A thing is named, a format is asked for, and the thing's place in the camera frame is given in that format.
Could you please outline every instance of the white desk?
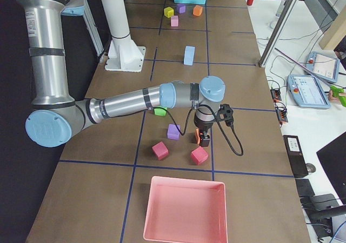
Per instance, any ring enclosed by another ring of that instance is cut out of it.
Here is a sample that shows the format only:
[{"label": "white desk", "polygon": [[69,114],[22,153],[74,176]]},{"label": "white desk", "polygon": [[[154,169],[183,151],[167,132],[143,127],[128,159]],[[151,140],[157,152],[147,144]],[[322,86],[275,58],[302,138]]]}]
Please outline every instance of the white desk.
[{"label": "white desk", "polygon": [[[254,0],[253,5],[248,7],[254,32],[257,38],[270,37],[273,31],[273,29],[270,27],[270,23],[275,19],[275,12],[279,4],[280,1],[277,0]],[[300,38],[302,36],[309,35],[318,29],[319,26],[315,22],[306,4],[304,2],[298,2],[296,7],[293,9],[285,27],[283,28],[280,38]],[[304,37],[299,40],[279,40],[276,47],[296,61],[304,62],[312,45],[321,34],[322,32],[318,31],[317,35],[309,46],[308,44],[314,35]],[[257,41],[259,51],[262,54],[265,44],[268,41],[260,39]],[[299,56],[304,50],[305,52],[299,59]],[[336,57],[333,51],[322,50],[318,42],[316,43],[313,51],[322,52],[325,55]],[[279,82],[280,86],[283,86],[283,80],[273,75],[269,71],[273,60],[278,55],[280,55],[280,53],[274,50],[268,60],[265,72],[267,76],[272,77],[275,81]],[[274,61],[272,72],[286,80],[292,67],[292,64],[278,57]],[[340,72],[345,73],[345,69],[342,66],[340,67]],[[304,75],[305,73],[299,66],[295,66],[292,74]],[[346,76],[339,75],[337,83],[339,85],[346,86]],[[325,91],[329,91],[329,88],[324,84],[322,84],[322,88]],[[327,110],[305,109],[296,106],[290,94],[287,93],[286,97],[285,94],[285,87],[281,88],[283,103],[286,104],[288,109],[288,123],[284,124],[281,128],[282,135],[286,134],[298,136],[305,162],[312,163],[316,166],[316,172],[307,176],[316,195],[332,193],[336,198],[338,198],[335,190],[323,171],[316,152],[346,131],[346,108],[338,104],[332,104],[331,108]],[[308,225],[308,230],[310,233],[311,242],[317,242],[316,234],[310,225]]]}]

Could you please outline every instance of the green cube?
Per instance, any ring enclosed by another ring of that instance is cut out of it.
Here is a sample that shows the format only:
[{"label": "green cube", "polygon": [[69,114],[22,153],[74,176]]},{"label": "green cube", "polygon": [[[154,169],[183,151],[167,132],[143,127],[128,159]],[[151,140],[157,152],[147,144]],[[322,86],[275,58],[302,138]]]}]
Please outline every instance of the green cube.
[{"label": "green cube", "polygon": [[163,109],[154,109],[154,114],[158,115],[158,116],[166,116],[166,111]]}]

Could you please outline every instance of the blue block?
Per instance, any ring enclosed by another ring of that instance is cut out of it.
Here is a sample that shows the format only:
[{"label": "blue block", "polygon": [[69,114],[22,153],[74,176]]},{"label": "blue block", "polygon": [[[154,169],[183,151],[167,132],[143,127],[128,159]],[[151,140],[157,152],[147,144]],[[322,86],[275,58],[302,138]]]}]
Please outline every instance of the blue block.
[{"label": "blue block", "polygon": [[195,47],[186,46],[185,56],[184,56],[184,65],[192,66],[194,63],[194,56],[195,56]]}]

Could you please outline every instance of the blue joint cap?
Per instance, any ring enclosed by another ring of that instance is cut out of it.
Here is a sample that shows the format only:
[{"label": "blue joint cap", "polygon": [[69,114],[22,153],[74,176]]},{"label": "blue joint cap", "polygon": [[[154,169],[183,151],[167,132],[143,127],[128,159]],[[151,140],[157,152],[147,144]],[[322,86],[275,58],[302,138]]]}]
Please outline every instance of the blue joint cap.
[{"label": "blue joint cap", "polygon": [[61,15],[65,16],[82,16],[84,14],[84,6],[78,6],[78,7],[68,7],[65,8]]},{"label": "blue joint cap", "polygon": [[177,99],[175,87],[172,83],[160,85],[160,106],[173,108]]},{"label": "blue joint cap", "polygon": [[56,147],[72,137],[72,129],[65,118],[49,110],[37,110],[26,119],[25,129],[33,141],[44,147]]},{"label": "blue joint cap", "polygon": [[199,84],[201,94],[212,102],[221,102],[225,95],[226,85],[221,78],[207,76]]}]

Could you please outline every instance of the pink tray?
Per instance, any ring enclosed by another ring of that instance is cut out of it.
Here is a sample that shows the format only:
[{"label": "pink tray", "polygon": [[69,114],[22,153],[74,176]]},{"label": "pink tray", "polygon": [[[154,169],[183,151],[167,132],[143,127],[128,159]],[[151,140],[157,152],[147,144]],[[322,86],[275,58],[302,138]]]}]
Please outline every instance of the pink tray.
[{"label": "pink tray", "polygon": [[143,237],[173,243],[227,243],[225,184],[153,177]]}]

